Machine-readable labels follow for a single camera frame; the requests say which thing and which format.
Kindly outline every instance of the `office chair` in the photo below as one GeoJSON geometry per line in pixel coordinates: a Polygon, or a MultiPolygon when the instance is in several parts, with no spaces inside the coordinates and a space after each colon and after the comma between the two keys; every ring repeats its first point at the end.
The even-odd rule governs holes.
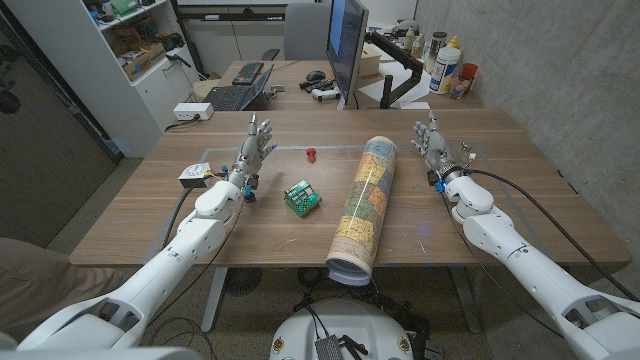
{"type": "MultiPolygon", "coordinates": [[[[289,4],[285,11],[285,60],[327,60],[331,4],[289,4]]],[[[267,50],[262,61],[272,61],[279,49],[267,50]]]]}

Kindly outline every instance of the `laptop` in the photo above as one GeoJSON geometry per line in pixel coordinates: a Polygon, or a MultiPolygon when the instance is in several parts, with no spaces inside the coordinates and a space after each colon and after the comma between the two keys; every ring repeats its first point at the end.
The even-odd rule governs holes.
{"type": "Polygon", "coordinates": [[[251,86],[214,87],[203,103],[211,103],[214,111],[242,111],[264,91],[271,70],[273,65],[251,86]]]}

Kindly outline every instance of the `green circuit board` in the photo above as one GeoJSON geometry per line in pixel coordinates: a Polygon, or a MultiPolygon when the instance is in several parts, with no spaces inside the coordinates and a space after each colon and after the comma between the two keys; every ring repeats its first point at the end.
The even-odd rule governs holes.
{"type": "Polygon", "coordinates": [[[299,217],[303,217],[320,204],[322,197],[313,191],[306,180],[300,180],[297,184],[285,190],[284,200],[291,210],[299,217]]]}

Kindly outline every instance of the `black bracket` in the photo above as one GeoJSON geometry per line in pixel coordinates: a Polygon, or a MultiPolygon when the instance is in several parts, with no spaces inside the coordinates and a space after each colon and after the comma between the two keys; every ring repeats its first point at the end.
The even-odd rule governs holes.
{"type": "Polygon", "coordinates": [[[396,102],[396,100],[402,97],[402,95],[406,94],[414,86],[420,83],[423,64],[377,32],[366,33],[364,40],[369,44],[374,44],[379,47],[382,51],[386,52],[397,62],[402,64],[405,69],[410,69],[412,71],[411,77],[393,91],[391,91],[393,76],[387,75],[384,77],[384,90],[382,91],[382,98],[380,99],[380,109],[389,109],[391,104],[396,102]]]}

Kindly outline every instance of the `paper roll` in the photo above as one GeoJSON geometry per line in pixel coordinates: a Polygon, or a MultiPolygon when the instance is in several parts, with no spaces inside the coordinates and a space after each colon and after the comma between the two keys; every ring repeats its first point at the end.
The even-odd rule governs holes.
{"type": "Polygon", "coordinates": [[[355,286],[369,283],[397,152],[396,145],[384,136],[367,142],[327,256],[331,279],[355,286]]]}

